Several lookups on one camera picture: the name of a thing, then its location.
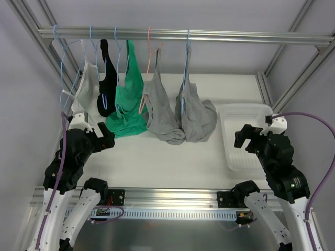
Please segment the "green tank top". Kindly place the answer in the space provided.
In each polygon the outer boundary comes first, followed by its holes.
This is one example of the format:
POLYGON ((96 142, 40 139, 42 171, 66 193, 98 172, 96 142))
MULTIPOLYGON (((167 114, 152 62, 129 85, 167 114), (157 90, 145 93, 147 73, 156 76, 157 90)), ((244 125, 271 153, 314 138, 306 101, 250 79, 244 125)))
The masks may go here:
POLYGON ((126 41, 127 71, 125 84, 116 87, 116 111, 106 119, 107 129, 115 138, 133 136, 147 131, 147 122, 139 113, 144 82, 140 73, 132 40, 126 41))

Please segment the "pink hanger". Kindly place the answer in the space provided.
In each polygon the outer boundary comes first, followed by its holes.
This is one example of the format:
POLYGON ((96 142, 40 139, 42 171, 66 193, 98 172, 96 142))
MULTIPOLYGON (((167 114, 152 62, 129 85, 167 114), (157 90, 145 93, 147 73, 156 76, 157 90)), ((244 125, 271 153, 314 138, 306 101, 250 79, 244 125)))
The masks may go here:
MULTIPOLYGON (((143 82, 144 88, 146 86, 146 83, 148 82, 148 75, 149 75, 149 70, 150 70, 150 65, 151 65, 151 59, 158 52, 158 50, 163 46, 163 43, 160 43, 160 45, 156 48, 156 50, 152 52, 151 44, 150 44, 150 32, 151 32, 151 27, 149 27, 147 31, 147 45, 148 45, 149 59, 148 59, 148 64, 147 64, 147 71, 146 71, 144 82, 143 82)), ((144 88, 143 88, 140 107, 138 111, 140 115, 143 113, 144 107, 146 105, 147 97, 148 97, 148 95, 144 93, 144 88)))

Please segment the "grey tank top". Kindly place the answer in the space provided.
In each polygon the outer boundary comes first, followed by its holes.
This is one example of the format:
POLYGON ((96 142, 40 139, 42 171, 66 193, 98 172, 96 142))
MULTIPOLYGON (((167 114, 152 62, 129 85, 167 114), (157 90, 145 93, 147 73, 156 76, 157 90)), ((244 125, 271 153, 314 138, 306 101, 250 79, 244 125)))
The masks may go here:
POLYGON ((159 140, 171 145, 180 145, 185 141, 185 133, 177 122, 162 84, 161 52, 162 46, 159 46, 156 50, 153 76, 144 83, 143 94, 147 98, 145 101, 147 111, 143 116, 147 121, 147 130, 154 133, 159 140))
MULTIPOLYGON (((189 46, 188 68, 191 53, 192 47, 189 46)), ((192 143, 208 141, 217 125, 217 111, 209 99, 203 101, 200 99, 197 92, 197 85, 191 83, 189 79, 188 69, 184 90, 185 107, 183 114, 181 114, 181 92, 182 84, 176 98, 175 116, 179 126, 185 133, 186 141, 192 143)))

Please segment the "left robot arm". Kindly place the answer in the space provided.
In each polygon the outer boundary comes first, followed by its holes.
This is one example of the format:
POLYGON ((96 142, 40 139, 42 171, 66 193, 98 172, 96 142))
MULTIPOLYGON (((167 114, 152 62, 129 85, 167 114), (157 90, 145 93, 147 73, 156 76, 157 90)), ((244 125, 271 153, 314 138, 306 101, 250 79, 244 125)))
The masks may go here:
POLYGON ((63 132, 60 150, 45 171, 42 209, 28 250, 73 250, 91 211, 99 204, 110 203, 108 183, 90 178, 85 182, 72 212, 65 216, 88 158, 115 145, 115 135, 106 125, 100 122, 98 127, 101 137, 88 127, 63 132))

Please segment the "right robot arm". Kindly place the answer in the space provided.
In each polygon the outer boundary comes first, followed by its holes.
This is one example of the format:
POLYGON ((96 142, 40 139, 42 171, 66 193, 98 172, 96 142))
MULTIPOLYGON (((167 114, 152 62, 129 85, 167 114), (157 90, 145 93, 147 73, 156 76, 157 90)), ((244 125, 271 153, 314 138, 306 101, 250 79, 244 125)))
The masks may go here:
POLYGON ((266 204, 254 181, 235 185, 231 197, 239 207, 251 210, 257 222, 270 235, 278 250, 322 250, 314 221, 307 208, 310 190, 304 174, 293 165, 294 148, 283 133, 263 133, 249 124, 235 133, 234 146, 241 148, 245 140, 248 153, 255 154, 265 172, 266 181, 284 212, 287 225, 266 204))

